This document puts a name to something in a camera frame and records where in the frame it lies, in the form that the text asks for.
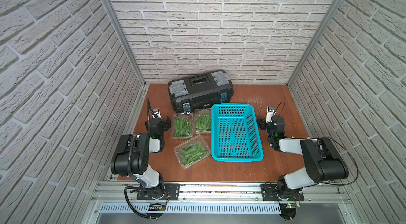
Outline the teal plastic basket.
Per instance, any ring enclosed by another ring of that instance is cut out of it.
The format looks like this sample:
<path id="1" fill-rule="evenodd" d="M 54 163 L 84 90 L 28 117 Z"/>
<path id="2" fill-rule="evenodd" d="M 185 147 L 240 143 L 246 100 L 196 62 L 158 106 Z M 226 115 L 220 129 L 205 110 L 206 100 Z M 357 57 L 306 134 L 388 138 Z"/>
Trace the teal plastic basket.
<path id="1" fill-rule="evenodd" d="M 224 103 L 211 108 L 211 155 L 219 162 L 252 163 L 264 158 L 254 108 Z"/>

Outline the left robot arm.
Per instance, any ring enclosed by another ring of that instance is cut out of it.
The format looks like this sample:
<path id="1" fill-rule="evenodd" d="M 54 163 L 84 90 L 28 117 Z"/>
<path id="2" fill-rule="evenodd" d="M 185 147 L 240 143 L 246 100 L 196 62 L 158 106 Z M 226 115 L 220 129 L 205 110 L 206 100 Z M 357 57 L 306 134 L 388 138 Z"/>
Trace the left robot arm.
<path id="1" fill-rule="evenodd" d="M 111 160 L 111 172 L 138 182 L 141 191 L 154 200 L 170 198 L 161 173 L 149 165 L 149 154 L 162 152 L 164 132 L 171 128 L 170 118 L 157 117 L 146 122 L 147 133 L 121 135 Z"/>

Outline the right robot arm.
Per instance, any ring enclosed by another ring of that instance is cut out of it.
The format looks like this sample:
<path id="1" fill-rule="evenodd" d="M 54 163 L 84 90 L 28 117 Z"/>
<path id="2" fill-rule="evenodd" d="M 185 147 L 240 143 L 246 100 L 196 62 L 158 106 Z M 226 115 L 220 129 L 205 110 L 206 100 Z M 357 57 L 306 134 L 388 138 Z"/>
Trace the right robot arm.
<path id="1" fill-rule="evenodd" d="M 330 138 L 286 138 L 280 116 L 258 119 L 257 123 L 260 130 L 267 132 L 267 141 L 275 151 L 303 157 L 303 168 L 280 176 L 276 184 L 263 185 L 263 192 L 273 199 L 302 201 L 303 188 L 348 178 L 348 167 Z"/>

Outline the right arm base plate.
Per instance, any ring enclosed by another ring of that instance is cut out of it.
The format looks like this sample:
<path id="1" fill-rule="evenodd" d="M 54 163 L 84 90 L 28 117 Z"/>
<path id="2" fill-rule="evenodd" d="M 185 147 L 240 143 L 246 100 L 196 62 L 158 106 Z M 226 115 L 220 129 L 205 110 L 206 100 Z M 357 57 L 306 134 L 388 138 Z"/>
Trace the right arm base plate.
<path id="1" fill-rule="evenodd" d="M 269 182 L 260 185 L 264 201 L 304 201 L 302 190 L 286 189 L 284 186 Z"/>

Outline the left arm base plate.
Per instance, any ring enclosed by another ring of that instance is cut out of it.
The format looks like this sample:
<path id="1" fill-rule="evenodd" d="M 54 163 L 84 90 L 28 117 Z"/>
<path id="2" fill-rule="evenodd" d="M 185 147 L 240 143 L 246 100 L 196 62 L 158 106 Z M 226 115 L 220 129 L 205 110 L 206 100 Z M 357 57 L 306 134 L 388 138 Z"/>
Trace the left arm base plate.
<path id="1" fill-rule="evenodd" d="M 140 189 L 137 194 L 138 200 L 178 200 L 180 192 L 179 183 L 165 183 L 164 186 Z"/>

